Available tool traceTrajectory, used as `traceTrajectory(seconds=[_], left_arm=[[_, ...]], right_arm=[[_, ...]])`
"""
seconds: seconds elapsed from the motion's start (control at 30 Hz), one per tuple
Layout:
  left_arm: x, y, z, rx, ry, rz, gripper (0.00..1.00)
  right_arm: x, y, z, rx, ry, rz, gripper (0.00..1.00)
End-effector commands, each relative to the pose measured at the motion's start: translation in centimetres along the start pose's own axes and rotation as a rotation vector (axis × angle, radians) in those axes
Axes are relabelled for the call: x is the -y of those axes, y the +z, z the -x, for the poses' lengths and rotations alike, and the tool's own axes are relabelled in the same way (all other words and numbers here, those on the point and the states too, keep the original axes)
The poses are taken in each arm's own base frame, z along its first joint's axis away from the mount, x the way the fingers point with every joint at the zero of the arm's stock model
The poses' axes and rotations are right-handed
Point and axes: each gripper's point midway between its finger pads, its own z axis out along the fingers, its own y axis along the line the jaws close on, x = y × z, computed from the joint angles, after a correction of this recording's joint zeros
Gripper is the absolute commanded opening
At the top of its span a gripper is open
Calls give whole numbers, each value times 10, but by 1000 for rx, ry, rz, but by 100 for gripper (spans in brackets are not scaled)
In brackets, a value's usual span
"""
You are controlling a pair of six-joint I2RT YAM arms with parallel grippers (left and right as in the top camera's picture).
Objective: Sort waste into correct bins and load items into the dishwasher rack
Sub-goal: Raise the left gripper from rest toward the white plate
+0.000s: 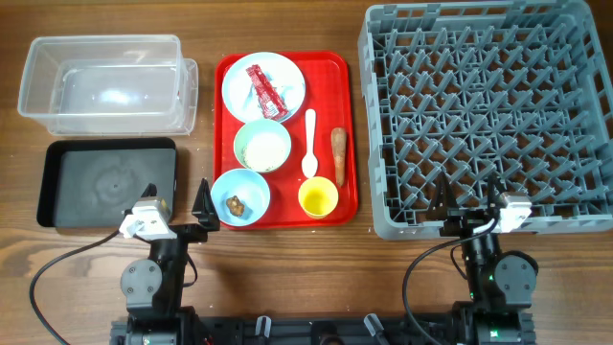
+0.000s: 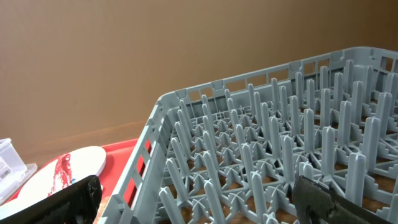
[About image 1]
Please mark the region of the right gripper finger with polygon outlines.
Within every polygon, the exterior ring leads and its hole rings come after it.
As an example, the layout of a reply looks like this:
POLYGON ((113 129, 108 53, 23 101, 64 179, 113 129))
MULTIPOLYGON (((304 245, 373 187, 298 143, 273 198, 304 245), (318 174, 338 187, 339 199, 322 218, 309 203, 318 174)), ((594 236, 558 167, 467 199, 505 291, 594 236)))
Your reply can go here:
POLYGON ((436 179, 435 193, 426 211, 427 220, 447 220, 458 209, 458 203, 444 172, 436 179))
POLYGON ((503 193, 507 191, 502 184, 500 175, 493 172, 488 176, 487 206, 489 211, 498 210, 503 206, 503 193))

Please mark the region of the brown food scrap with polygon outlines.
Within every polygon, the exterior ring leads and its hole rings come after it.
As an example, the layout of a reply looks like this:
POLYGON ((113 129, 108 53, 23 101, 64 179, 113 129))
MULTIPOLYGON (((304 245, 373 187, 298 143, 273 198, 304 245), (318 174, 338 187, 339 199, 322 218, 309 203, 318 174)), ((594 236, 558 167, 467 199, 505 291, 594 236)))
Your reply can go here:
POLYGON ((235 217, 242 217, 245 212, 245 205, 236 195, 233 195, 226 199, 226 206, 230 214, 235 217))

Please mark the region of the small blue bowl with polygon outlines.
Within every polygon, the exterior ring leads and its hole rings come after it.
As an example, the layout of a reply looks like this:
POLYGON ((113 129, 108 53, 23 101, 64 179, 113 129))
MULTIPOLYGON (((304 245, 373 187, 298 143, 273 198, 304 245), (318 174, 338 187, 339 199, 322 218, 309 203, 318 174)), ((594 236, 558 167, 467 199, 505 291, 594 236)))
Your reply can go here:
POLYGON ((233 169, 222 174, 211 189, 218 217, 225 225, 246 227, 260 220, 270 204, 271 193, 265 179, 248 169, 233 169), (240 216, 233 215, 227 201, 235 197, 244 206, 240 216))

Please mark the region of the green bowl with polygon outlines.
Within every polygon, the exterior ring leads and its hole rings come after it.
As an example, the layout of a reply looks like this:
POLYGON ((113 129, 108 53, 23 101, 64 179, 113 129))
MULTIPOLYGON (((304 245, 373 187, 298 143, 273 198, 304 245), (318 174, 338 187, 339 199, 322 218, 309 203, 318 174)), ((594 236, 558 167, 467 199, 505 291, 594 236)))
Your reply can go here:
MULTIPOLYGON (((243 149, 246 146, 246 144, 252 139, 254 135, 258 133, 262 133, 262 132, 276 133, 284 139, 284 142, 287 146, 287 154, 285 156, 284 162, 287 160, 291 152, 291 138, 290 138, 288 131, 282 124, 276 121, 273 121, 273 120, 269 120, 269 119, 260 119, 257 121, 247 123, 240 128, 234 140, 235 157, 237 158, 238 162, 246 169, 249 169, 249 168, 245 165, 243 161, 243 149)), ((261 173, 272 173, 274 171, 261 172, 261 173)))

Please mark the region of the yellow cup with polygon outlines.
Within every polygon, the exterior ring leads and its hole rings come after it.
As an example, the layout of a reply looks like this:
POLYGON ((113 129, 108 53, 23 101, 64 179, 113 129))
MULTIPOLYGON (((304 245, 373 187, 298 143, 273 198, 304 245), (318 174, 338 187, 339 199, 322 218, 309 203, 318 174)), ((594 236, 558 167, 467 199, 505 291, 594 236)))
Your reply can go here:
POLYGON ((299 188, 298 200, 303 211, 312 219, 323 219, 331 214, 339 201, 333 182, 323 176, 308 178, 299 188))

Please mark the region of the carrot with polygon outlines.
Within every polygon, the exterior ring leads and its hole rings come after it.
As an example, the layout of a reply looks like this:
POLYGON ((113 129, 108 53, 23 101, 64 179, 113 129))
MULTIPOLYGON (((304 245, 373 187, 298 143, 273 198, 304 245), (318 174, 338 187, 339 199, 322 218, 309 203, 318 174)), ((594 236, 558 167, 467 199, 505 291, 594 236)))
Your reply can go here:
POLYGON ((334 128, 331 132, 330 140, 336 185, 342 187, 346 177, 347 131, 342 127, 334 128))

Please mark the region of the light blue plate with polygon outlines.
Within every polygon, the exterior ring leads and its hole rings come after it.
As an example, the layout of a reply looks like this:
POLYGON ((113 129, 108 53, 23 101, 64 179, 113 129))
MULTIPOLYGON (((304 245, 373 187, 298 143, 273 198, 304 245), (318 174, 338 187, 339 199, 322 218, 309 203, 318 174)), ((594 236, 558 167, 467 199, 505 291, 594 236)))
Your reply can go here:
POLYGON ((277 122, 282 123, 295 115, 302 106, 306 97, 306 81, 299 67, 288 57, 277 53, 259 52, 241 57, 234 62, 225 72, 222 80, 222 100, 230 113, 240 122, 249 123, 259 119, 263 119, 261 110, 243 110, 242 103, 248 93, 249 84, 252 83, 246 73, 246 68, 251 65, 258 64, 262 71, 271 72, 283 79, 292 79, 294 83, 303 85, 304 99, 300 106, 294 110, 289 110, 289 113, 282 117, 277 122))

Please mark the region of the red snack wrapper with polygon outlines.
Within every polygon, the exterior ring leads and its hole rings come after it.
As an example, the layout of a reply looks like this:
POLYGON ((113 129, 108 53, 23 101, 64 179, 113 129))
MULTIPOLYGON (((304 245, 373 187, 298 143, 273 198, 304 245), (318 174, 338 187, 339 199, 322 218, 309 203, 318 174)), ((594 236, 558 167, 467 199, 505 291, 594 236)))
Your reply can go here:
POLYGON ((255 87, 263 117, 278 121, 286 116, 289 110, 284 100, 264 74, 261 67, 258 64, 251 65, 246 68, 246 73, 255 87))

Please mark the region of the white rice pile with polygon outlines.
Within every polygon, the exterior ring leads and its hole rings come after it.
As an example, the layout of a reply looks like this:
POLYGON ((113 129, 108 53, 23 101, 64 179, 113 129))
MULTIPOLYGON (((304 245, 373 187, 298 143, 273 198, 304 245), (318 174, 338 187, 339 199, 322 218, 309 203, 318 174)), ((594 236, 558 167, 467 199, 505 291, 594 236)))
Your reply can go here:
POLYGON ((284 139, 272 132, 254 135, 243 149, 245 165, 254 171, 266 173, 281 166, 287 154, 284 139))

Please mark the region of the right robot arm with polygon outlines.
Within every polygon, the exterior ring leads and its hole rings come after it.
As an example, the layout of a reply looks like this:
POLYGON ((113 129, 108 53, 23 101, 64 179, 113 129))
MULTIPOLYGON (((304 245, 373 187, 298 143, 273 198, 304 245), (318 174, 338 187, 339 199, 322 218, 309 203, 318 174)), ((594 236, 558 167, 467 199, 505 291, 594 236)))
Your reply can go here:
POLYGON ((459 206, 444 173, 426 215, 440 220, 440 235, 457 237, 471 294, 456 302, 446 320, 448 344, 529 344, 534 325, 524 310, 533 302, 538 273, 535 259, 517 250, 504 252, 499 236, 519 228, 532 212, 530 199, 507 190, 497 174, 488 177, 486 206, 459 206))

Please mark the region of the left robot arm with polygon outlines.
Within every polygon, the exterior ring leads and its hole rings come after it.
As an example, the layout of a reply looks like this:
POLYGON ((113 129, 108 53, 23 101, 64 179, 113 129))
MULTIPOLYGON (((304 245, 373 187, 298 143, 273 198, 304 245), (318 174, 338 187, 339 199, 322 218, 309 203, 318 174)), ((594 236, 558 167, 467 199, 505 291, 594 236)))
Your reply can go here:
POLYGON ((200 182, 192 215, 195 223, 170 225, 170 209, 149 184, 141 198, 125 210, 120 233, 149 244, 148 257, 129 264, 120 287, 126 298, 127 321, 112 325, 111 344, 212 344, 214 338, 193 307, 181 305, 188 248, 205 242, 220 221, 208 181, 200 182))

